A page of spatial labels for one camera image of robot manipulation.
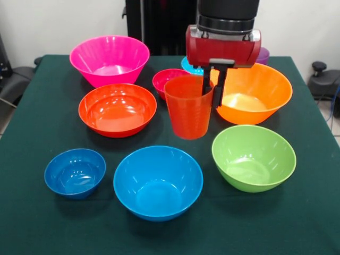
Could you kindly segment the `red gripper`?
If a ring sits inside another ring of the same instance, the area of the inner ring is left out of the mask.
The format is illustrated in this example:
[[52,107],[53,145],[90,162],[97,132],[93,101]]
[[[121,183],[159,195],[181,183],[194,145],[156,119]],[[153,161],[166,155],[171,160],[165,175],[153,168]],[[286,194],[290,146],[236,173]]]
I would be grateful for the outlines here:
[[[193,66],[203,69],[202,95],[212,90],[210,73],[214,64],[226,64],[232,68],[252,67],[261,48],[261,32],[253,29],[244,35],[223,35],[199,30],[196,25],[188,26],[186,33],[186,56]],[[222,105],[227,66],[217,66],[219,71],[214,87],[212,106]]]

